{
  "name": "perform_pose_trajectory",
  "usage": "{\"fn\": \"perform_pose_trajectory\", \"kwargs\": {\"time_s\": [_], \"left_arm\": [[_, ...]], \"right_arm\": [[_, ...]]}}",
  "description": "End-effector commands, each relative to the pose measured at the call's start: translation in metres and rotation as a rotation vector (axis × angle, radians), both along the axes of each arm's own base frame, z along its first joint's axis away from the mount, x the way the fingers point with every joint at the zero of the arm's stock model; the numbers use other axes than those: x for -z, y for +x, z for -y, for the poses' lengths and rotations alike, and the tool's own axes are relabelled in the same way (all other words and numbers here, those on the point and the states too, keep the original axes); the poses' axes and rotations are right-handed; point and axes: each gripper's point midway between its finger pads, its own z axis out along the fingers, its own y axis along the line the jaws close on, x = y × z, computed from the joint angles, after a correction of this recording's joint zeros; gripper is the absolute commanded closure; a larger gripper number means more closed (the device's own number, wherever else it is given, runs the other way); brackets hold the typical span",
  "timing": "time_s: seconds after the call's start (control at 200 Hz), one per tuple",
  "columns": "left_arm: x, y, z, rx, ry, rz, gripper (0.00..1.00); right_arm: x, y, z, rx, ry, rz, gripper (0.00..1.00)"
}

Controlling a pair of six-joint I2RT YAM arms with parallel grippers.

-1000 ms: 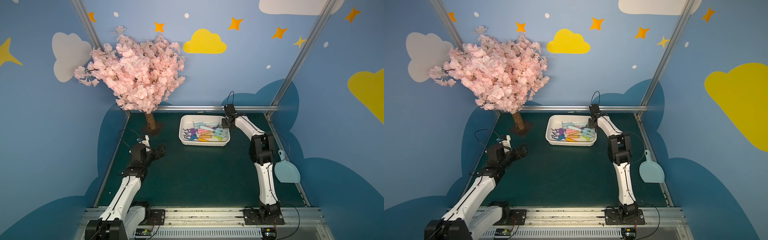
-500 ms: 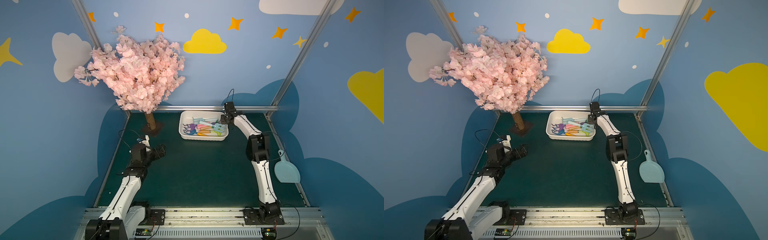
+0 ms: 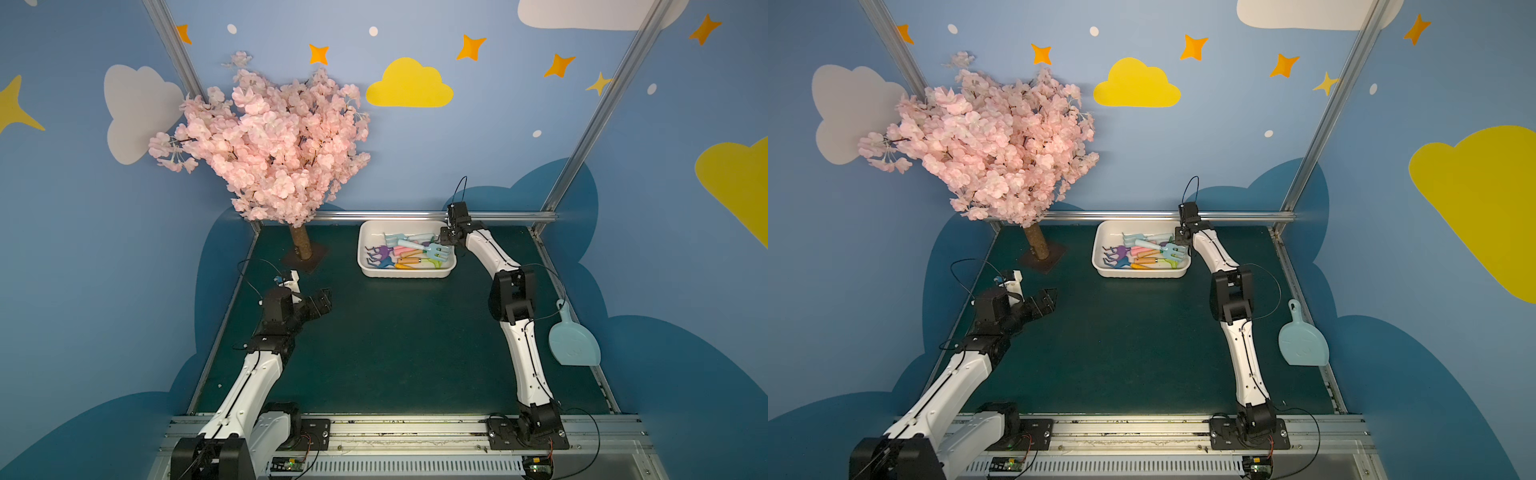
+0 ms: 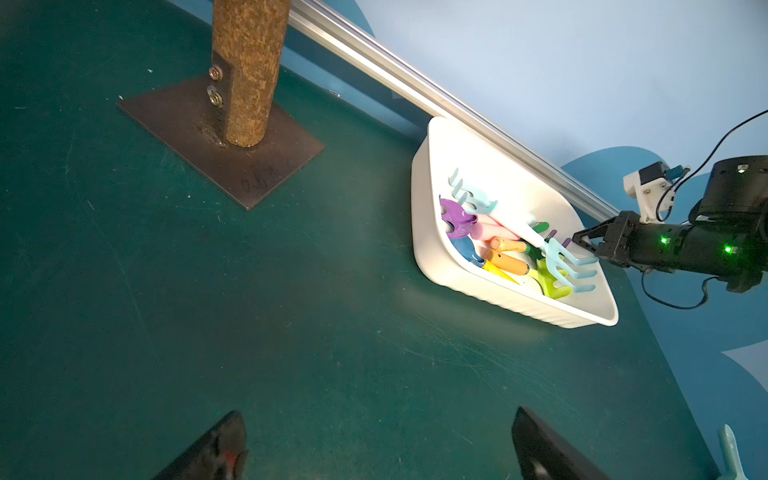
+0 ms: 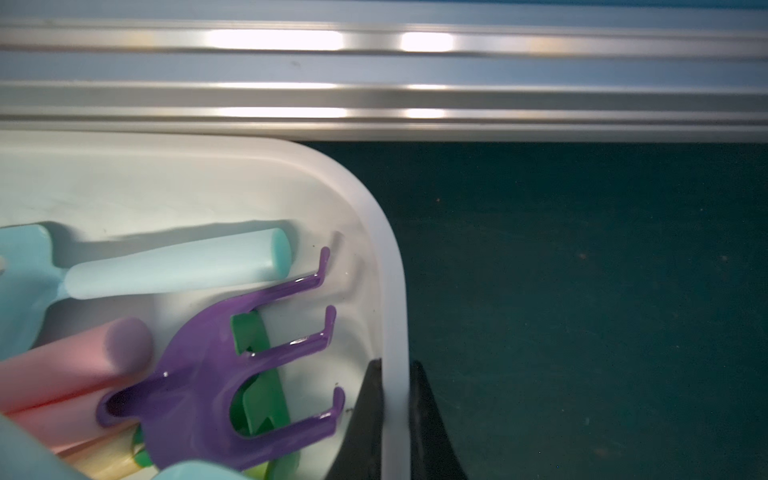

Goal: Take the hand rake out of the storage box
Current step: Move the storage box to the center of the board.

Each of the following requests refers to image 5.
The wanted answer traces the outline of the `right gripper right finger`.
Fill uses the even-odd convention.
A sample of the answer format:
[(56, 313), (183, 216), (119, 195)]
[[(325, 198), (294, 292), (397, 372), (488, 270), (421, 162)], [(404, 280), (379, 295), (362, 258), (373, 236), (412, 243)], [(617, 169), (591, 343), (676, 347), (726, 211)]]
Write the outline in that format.
[(409, 429), (413, 480), (467, 480), (453, 449), (425, 368), (410, 365)]

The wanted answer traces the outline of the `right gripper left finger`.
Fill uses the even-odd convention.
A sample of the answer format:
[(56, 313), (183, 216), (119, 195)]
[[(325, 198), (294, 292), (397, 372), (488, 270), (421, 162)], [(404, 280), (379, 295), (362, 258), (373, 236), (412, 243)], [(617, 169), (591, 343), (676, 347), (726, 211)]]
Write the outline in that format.
[(369, 362), (343, 442), (327, 480), (380, 480), (384, 387), (382, 360)]

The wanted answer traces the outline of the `purple fork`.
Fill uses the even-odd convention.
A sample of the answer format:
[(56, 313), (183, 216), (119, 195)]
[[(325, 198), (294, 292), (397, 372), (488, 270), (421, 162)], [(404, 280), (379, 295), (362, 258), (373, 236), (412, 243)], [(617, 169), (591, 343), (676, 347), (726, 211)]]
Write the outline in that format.
[(237, 345), (231, 318), (321, 286), (330, 258), (323, 248), (315, 273), (218, 301), (201, 310), (172, 337), (158, 360), (130, 379), (76, 396), (3, 413), (53, 452), (65, 451), (137, 427), (150, 461), (166, 468), (187, 460), (245, 471), (334, 434), (345, 394), (304, 420), (255, 436), (239, 434), (230, 405), (251, 377), (326, 349), (336, 310), (327, 307), (319, 332), (259, 353)]

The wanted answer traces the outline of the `light blue fork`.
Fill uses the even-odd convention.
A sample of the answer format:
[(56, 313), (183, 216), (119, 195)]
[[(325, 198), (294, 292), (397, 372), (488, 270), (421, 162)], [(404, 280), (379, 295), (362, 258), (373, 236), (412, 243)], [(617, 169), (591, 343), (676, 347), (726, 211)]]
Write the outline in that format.
[(174, 293), (287, 277), (293, 262), (285, 231), (272, 228), (186, 242), (60, 268), (40, 224), (1, 230), (1, 357), (36, 343), (48, 308), (65, 299)]
[[(86, 480), (87, 476), (1, 415), (1, 478)], [(246, 476), (212, 463), (185, 461), (162, 470), (154, 479), (246, 479)]]

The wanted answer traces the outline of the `white plastic storage box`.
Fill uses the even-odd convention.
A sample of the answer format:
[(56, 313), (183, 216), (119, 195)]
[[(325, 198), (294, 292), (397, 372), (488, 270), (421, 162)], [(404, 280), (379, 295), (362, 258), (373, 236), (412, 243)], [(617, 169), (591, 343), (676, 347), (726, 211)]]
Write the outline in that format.
[(324, 284), (269, 305), (270, 338), (319, 330), (338, 317), (330, 347), (280, 369), (289, 412), (329, 407), (335, 387), (352, 411), (368, 363), (382, 363), (382, 475), (410, 475), (406, 289), (392, 228), (368, 189), (342, 165), (271, 139), (5, 131), (1, 223), (39, 223), (61, 267), (167, 245), (279, 227), (293, 276), (331, 258)]

